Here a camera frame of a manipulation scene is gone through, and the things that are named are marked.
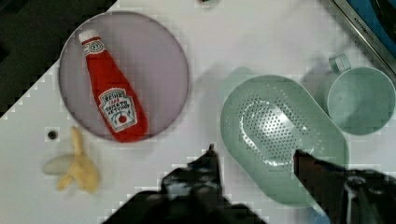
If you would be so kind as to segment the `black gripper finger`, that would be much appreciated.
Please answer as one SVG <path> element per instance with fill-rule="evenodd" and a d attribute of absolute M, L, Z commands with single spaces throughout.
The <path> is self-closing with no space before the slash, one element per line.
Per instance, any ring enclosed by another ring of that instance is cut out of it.
<path fill-rule="evenodd" d="M 396 224 L 395 178 L 350 169 L 298 149 L 293 171 L 331 224 Z"/>

